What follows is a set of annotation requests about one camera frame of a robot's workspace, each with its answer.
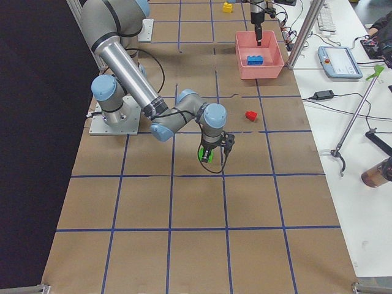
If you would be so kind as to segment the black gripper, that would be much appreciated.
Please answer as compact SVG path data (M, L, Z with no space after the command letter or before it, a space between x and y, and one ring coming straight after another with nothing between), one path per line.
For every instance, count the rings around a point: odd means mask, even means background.
M251 12L251 23L254 25L255 37L257 41L257 46L262 44L263 31L261 24L265 21L265 15L269 15L271 18L275 18L276 10L262 10L259 12Z
M215 137L207 134L202 130L202 137L200 142L200 160L211 162L213 159L213 149L217 147L223 147L225 152L230 152L235 144L235 135L222 131Z

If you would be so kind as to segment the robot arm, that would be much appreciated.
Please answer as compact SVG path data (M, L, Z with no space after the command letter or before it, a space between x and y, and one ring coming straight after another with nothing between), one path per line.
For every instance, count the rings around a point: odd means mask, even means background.
M126 45L137 42L143 20L149 17L148 1L68 1L68 5L92 55L102 58L113 72L98 76L91 84L107 124L114 123L111 115L128 112L123 97L130 94L151 120L150 131L159 141L167 141L195 120L202 132L197 150L201 162L207 162L217 147L223 148L225 155L230 153L235 137L224 131L227 111L223 105L209 103L185 89L175 106L168 108L126 51Z
M265 21L265 15L270 18L276 17L276 9L272 5L272 1L250 0L251 23L254 25L255 39L257 46L262 45L263 30L262 23Z

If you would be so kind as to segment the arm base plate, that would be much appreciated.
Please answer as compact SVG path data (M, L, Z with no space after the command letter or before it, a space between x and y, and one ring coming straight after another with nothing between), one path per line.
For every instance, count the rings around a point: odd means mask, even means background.
M141 43L150 43L153 37L154 19L144 19L142 30L138 35L138 41Z
M96 102L95 112L89 127L90 135L136 135L140 123L141 108L134 98L126 95L123 98L123 105L120 110L114 113L102 111Z

